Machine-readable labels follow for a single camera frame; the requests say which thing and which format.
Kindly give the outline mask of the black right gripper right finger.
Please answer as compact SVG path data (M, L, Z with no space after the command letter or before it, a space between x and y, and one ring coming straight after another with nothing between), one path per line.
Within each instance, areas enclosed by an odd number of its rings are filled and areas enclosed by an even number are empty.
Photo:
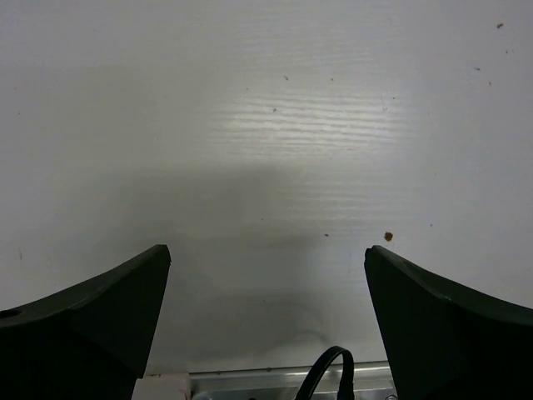
M530 399L532 311L429 272L392 251L364 268L400 399Z

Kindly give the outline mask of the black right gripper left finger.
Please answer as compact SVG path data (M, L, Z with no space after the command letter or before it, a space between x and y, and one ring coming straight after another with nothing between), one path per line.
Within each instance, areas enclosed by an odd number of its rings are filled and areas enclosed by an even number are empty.
M1 312L3 399L129 399L144 376L171 256L155 245Z

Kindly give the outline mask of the aluminium table frame rail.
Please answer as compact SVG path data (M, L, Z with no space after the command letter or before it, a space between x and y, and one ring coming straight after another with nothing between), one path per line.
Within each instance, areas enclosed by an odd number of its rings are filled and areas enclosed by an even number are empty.
M293 399L308 367L199 372L190 376L192 399ZM354 369L356 399L396 399L387 362L361 362Z

